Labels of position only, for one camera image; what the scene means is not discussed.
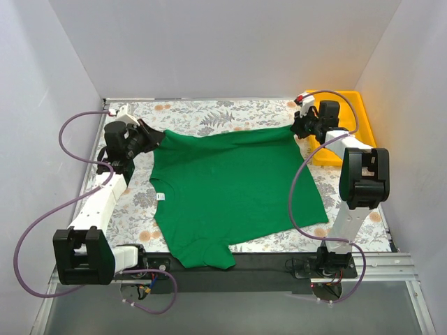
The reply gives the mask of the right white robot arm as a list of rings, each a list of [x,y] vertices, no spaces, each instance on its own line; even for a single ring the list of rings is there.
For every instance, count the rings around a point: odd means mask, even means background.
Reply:
[[[315,106],[312,96],[299,96],[295,103],[300,109],[294,115],[291,131],[300,139],[315,137],[321,148],[330,150],[342,160],[339,212],[328,236],[321,238],[315,254],[304,261],[301,275],[341,277],[347,271],[354,278],[354,240],[367,216],[389,196],[389,152],[362,143],[339,126],[337,101],[322,100]]]

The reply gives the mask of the green t shirt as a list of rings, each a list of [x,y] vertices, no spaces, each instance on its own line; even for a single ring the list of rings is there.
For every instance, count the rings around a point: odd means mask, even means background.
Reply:
[[[288,127],[206,137],[166,131],[150,182],[163,199],[155,221],[182,266],[228,269],[230,247],[327,223],[300,148]]]

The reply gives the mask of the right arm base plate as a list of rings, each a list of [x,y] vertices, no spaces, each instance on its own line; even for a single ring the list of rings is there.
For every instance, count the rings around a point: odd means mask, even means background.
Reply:
[[[287,259],[284,266],[296,278],[354,279],[358,276],[351,253],[298,253]]]

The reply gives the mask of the yellow plastic tray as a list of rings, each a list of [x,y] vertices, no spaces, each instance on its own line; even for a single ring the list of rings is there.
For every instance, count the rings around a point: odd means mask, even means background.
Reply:
[[[354,134],[354,137],[362,143],[365,143],[371,147],[375,147],[376,142],[360,93],[358,91],[338,91],[338,93],[347,98],[356,110],[359,122],[359,129]],[[353,116],[352,110],[343,98],[340,98],[339,96],[336,96],[334,94],[321,93],[314,95],[314,99],[317,109],[319,109],[321,101],[337,101],[340,106],[339,127],[347,128],[349,131],[352,131],[355,128],[356,121]],[[313,156],[312,164],[316,166],[341,167],[342,160],[329,149],[321,149]]]

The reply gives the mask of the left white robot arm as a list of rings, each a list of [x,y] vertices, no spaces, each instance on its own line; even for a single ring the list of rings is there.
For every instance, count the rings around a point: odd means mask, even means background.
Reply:
[[[164,137],[164,133],[133,117],[121,117],[105,125],[105,146],[95,161],[93,194],[73,222],[57,230],[52,239],[61,283],[107,285],[124,270],[134,279],[147,274],[149,263],[144,247],[111,247],[106,232],[115,206],[133,176],[136,156],[157,149]]]

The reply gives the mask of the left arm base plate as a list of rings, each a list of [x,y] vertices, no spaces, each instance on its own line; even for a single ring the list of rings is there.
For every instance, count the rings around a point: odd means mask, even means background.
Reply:
[[[169,258],[148,258],[143,257],[138,261],[135,269],[138,269],[139,272],[136,274],[132,274],[131,276],[135,279],[141,278],[149,278],[153,279],[158,276],[158,273],[154,272],[143,272],[143,269],[158,269],[161,271],[169,271],[170,270],[170,259]]]

